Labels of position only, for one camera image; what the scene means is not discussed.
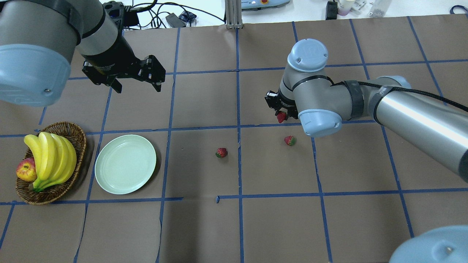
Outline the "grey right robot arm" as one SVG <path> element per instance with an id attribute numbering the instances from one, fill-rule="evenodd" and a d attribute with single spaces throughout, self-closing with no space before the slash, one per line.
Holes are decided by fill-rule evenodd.
<path id="1" fill-rule="evenodd" d="M 337 133 L 344 121 L 373 118 L 464 181 L 467 180 L 467 106 L 416 90 L 401 76 L 334 82 L 324 67 L 328 51 L 316 39 L 297 42 L 287 57 L 269 108 L 301 122 L 307 136 Z"/>

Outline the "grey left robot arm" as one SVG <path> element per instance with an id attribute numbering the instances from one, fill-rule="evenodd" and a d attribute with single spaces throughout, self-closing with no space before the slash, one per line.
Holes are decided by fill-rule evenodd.
<path id="1" fill-rule="evenodd" d="M 161 91 L 166 71 L 154 55 L 138 59 L 123 29 L 137 13 L 121 2 L 98 0 L 2 0 L 0 98 L 43 107 L 62 95 L 75 51 L 82 71 L 95 85 L 122 92 L 119 79 L 150 83 Z"/>

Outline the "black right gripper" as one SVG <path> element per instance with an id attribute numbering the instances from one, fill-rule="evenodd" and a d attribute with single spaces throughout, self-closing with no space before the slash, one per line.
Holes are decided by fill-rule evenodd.
<path id="1" fill-rule="evenodd" d="M 281 91 L 268 91 L 265 95 L 265 101 L 269 108 L 274 109 L 276 116 L 279 115 L 282 109 L 285 109 L 286 119 L 299 119 L 299 112 L 295 100 L 286 97 Z"/>

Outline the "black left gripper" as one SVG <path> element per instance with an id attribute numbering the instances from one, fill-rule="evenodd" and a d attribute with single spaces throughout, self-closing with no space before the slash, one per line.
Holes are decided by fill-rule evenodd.
<path id="1" fill-rule="evenodd" d="M 122 93 L 122 84 L 117 78 L 149 82 L 157 92 L 162 91 L 162 83 L 166 80 L 166 70 L 154 55 L 148 55 L 143 60 L 135 58 L 129 63 L 125 62 L 122 65 L 114 63 L 106 67 L 93 66 L 85 60 L 82 71 L 93 83 L 110 85 L 118 94 Z"/>

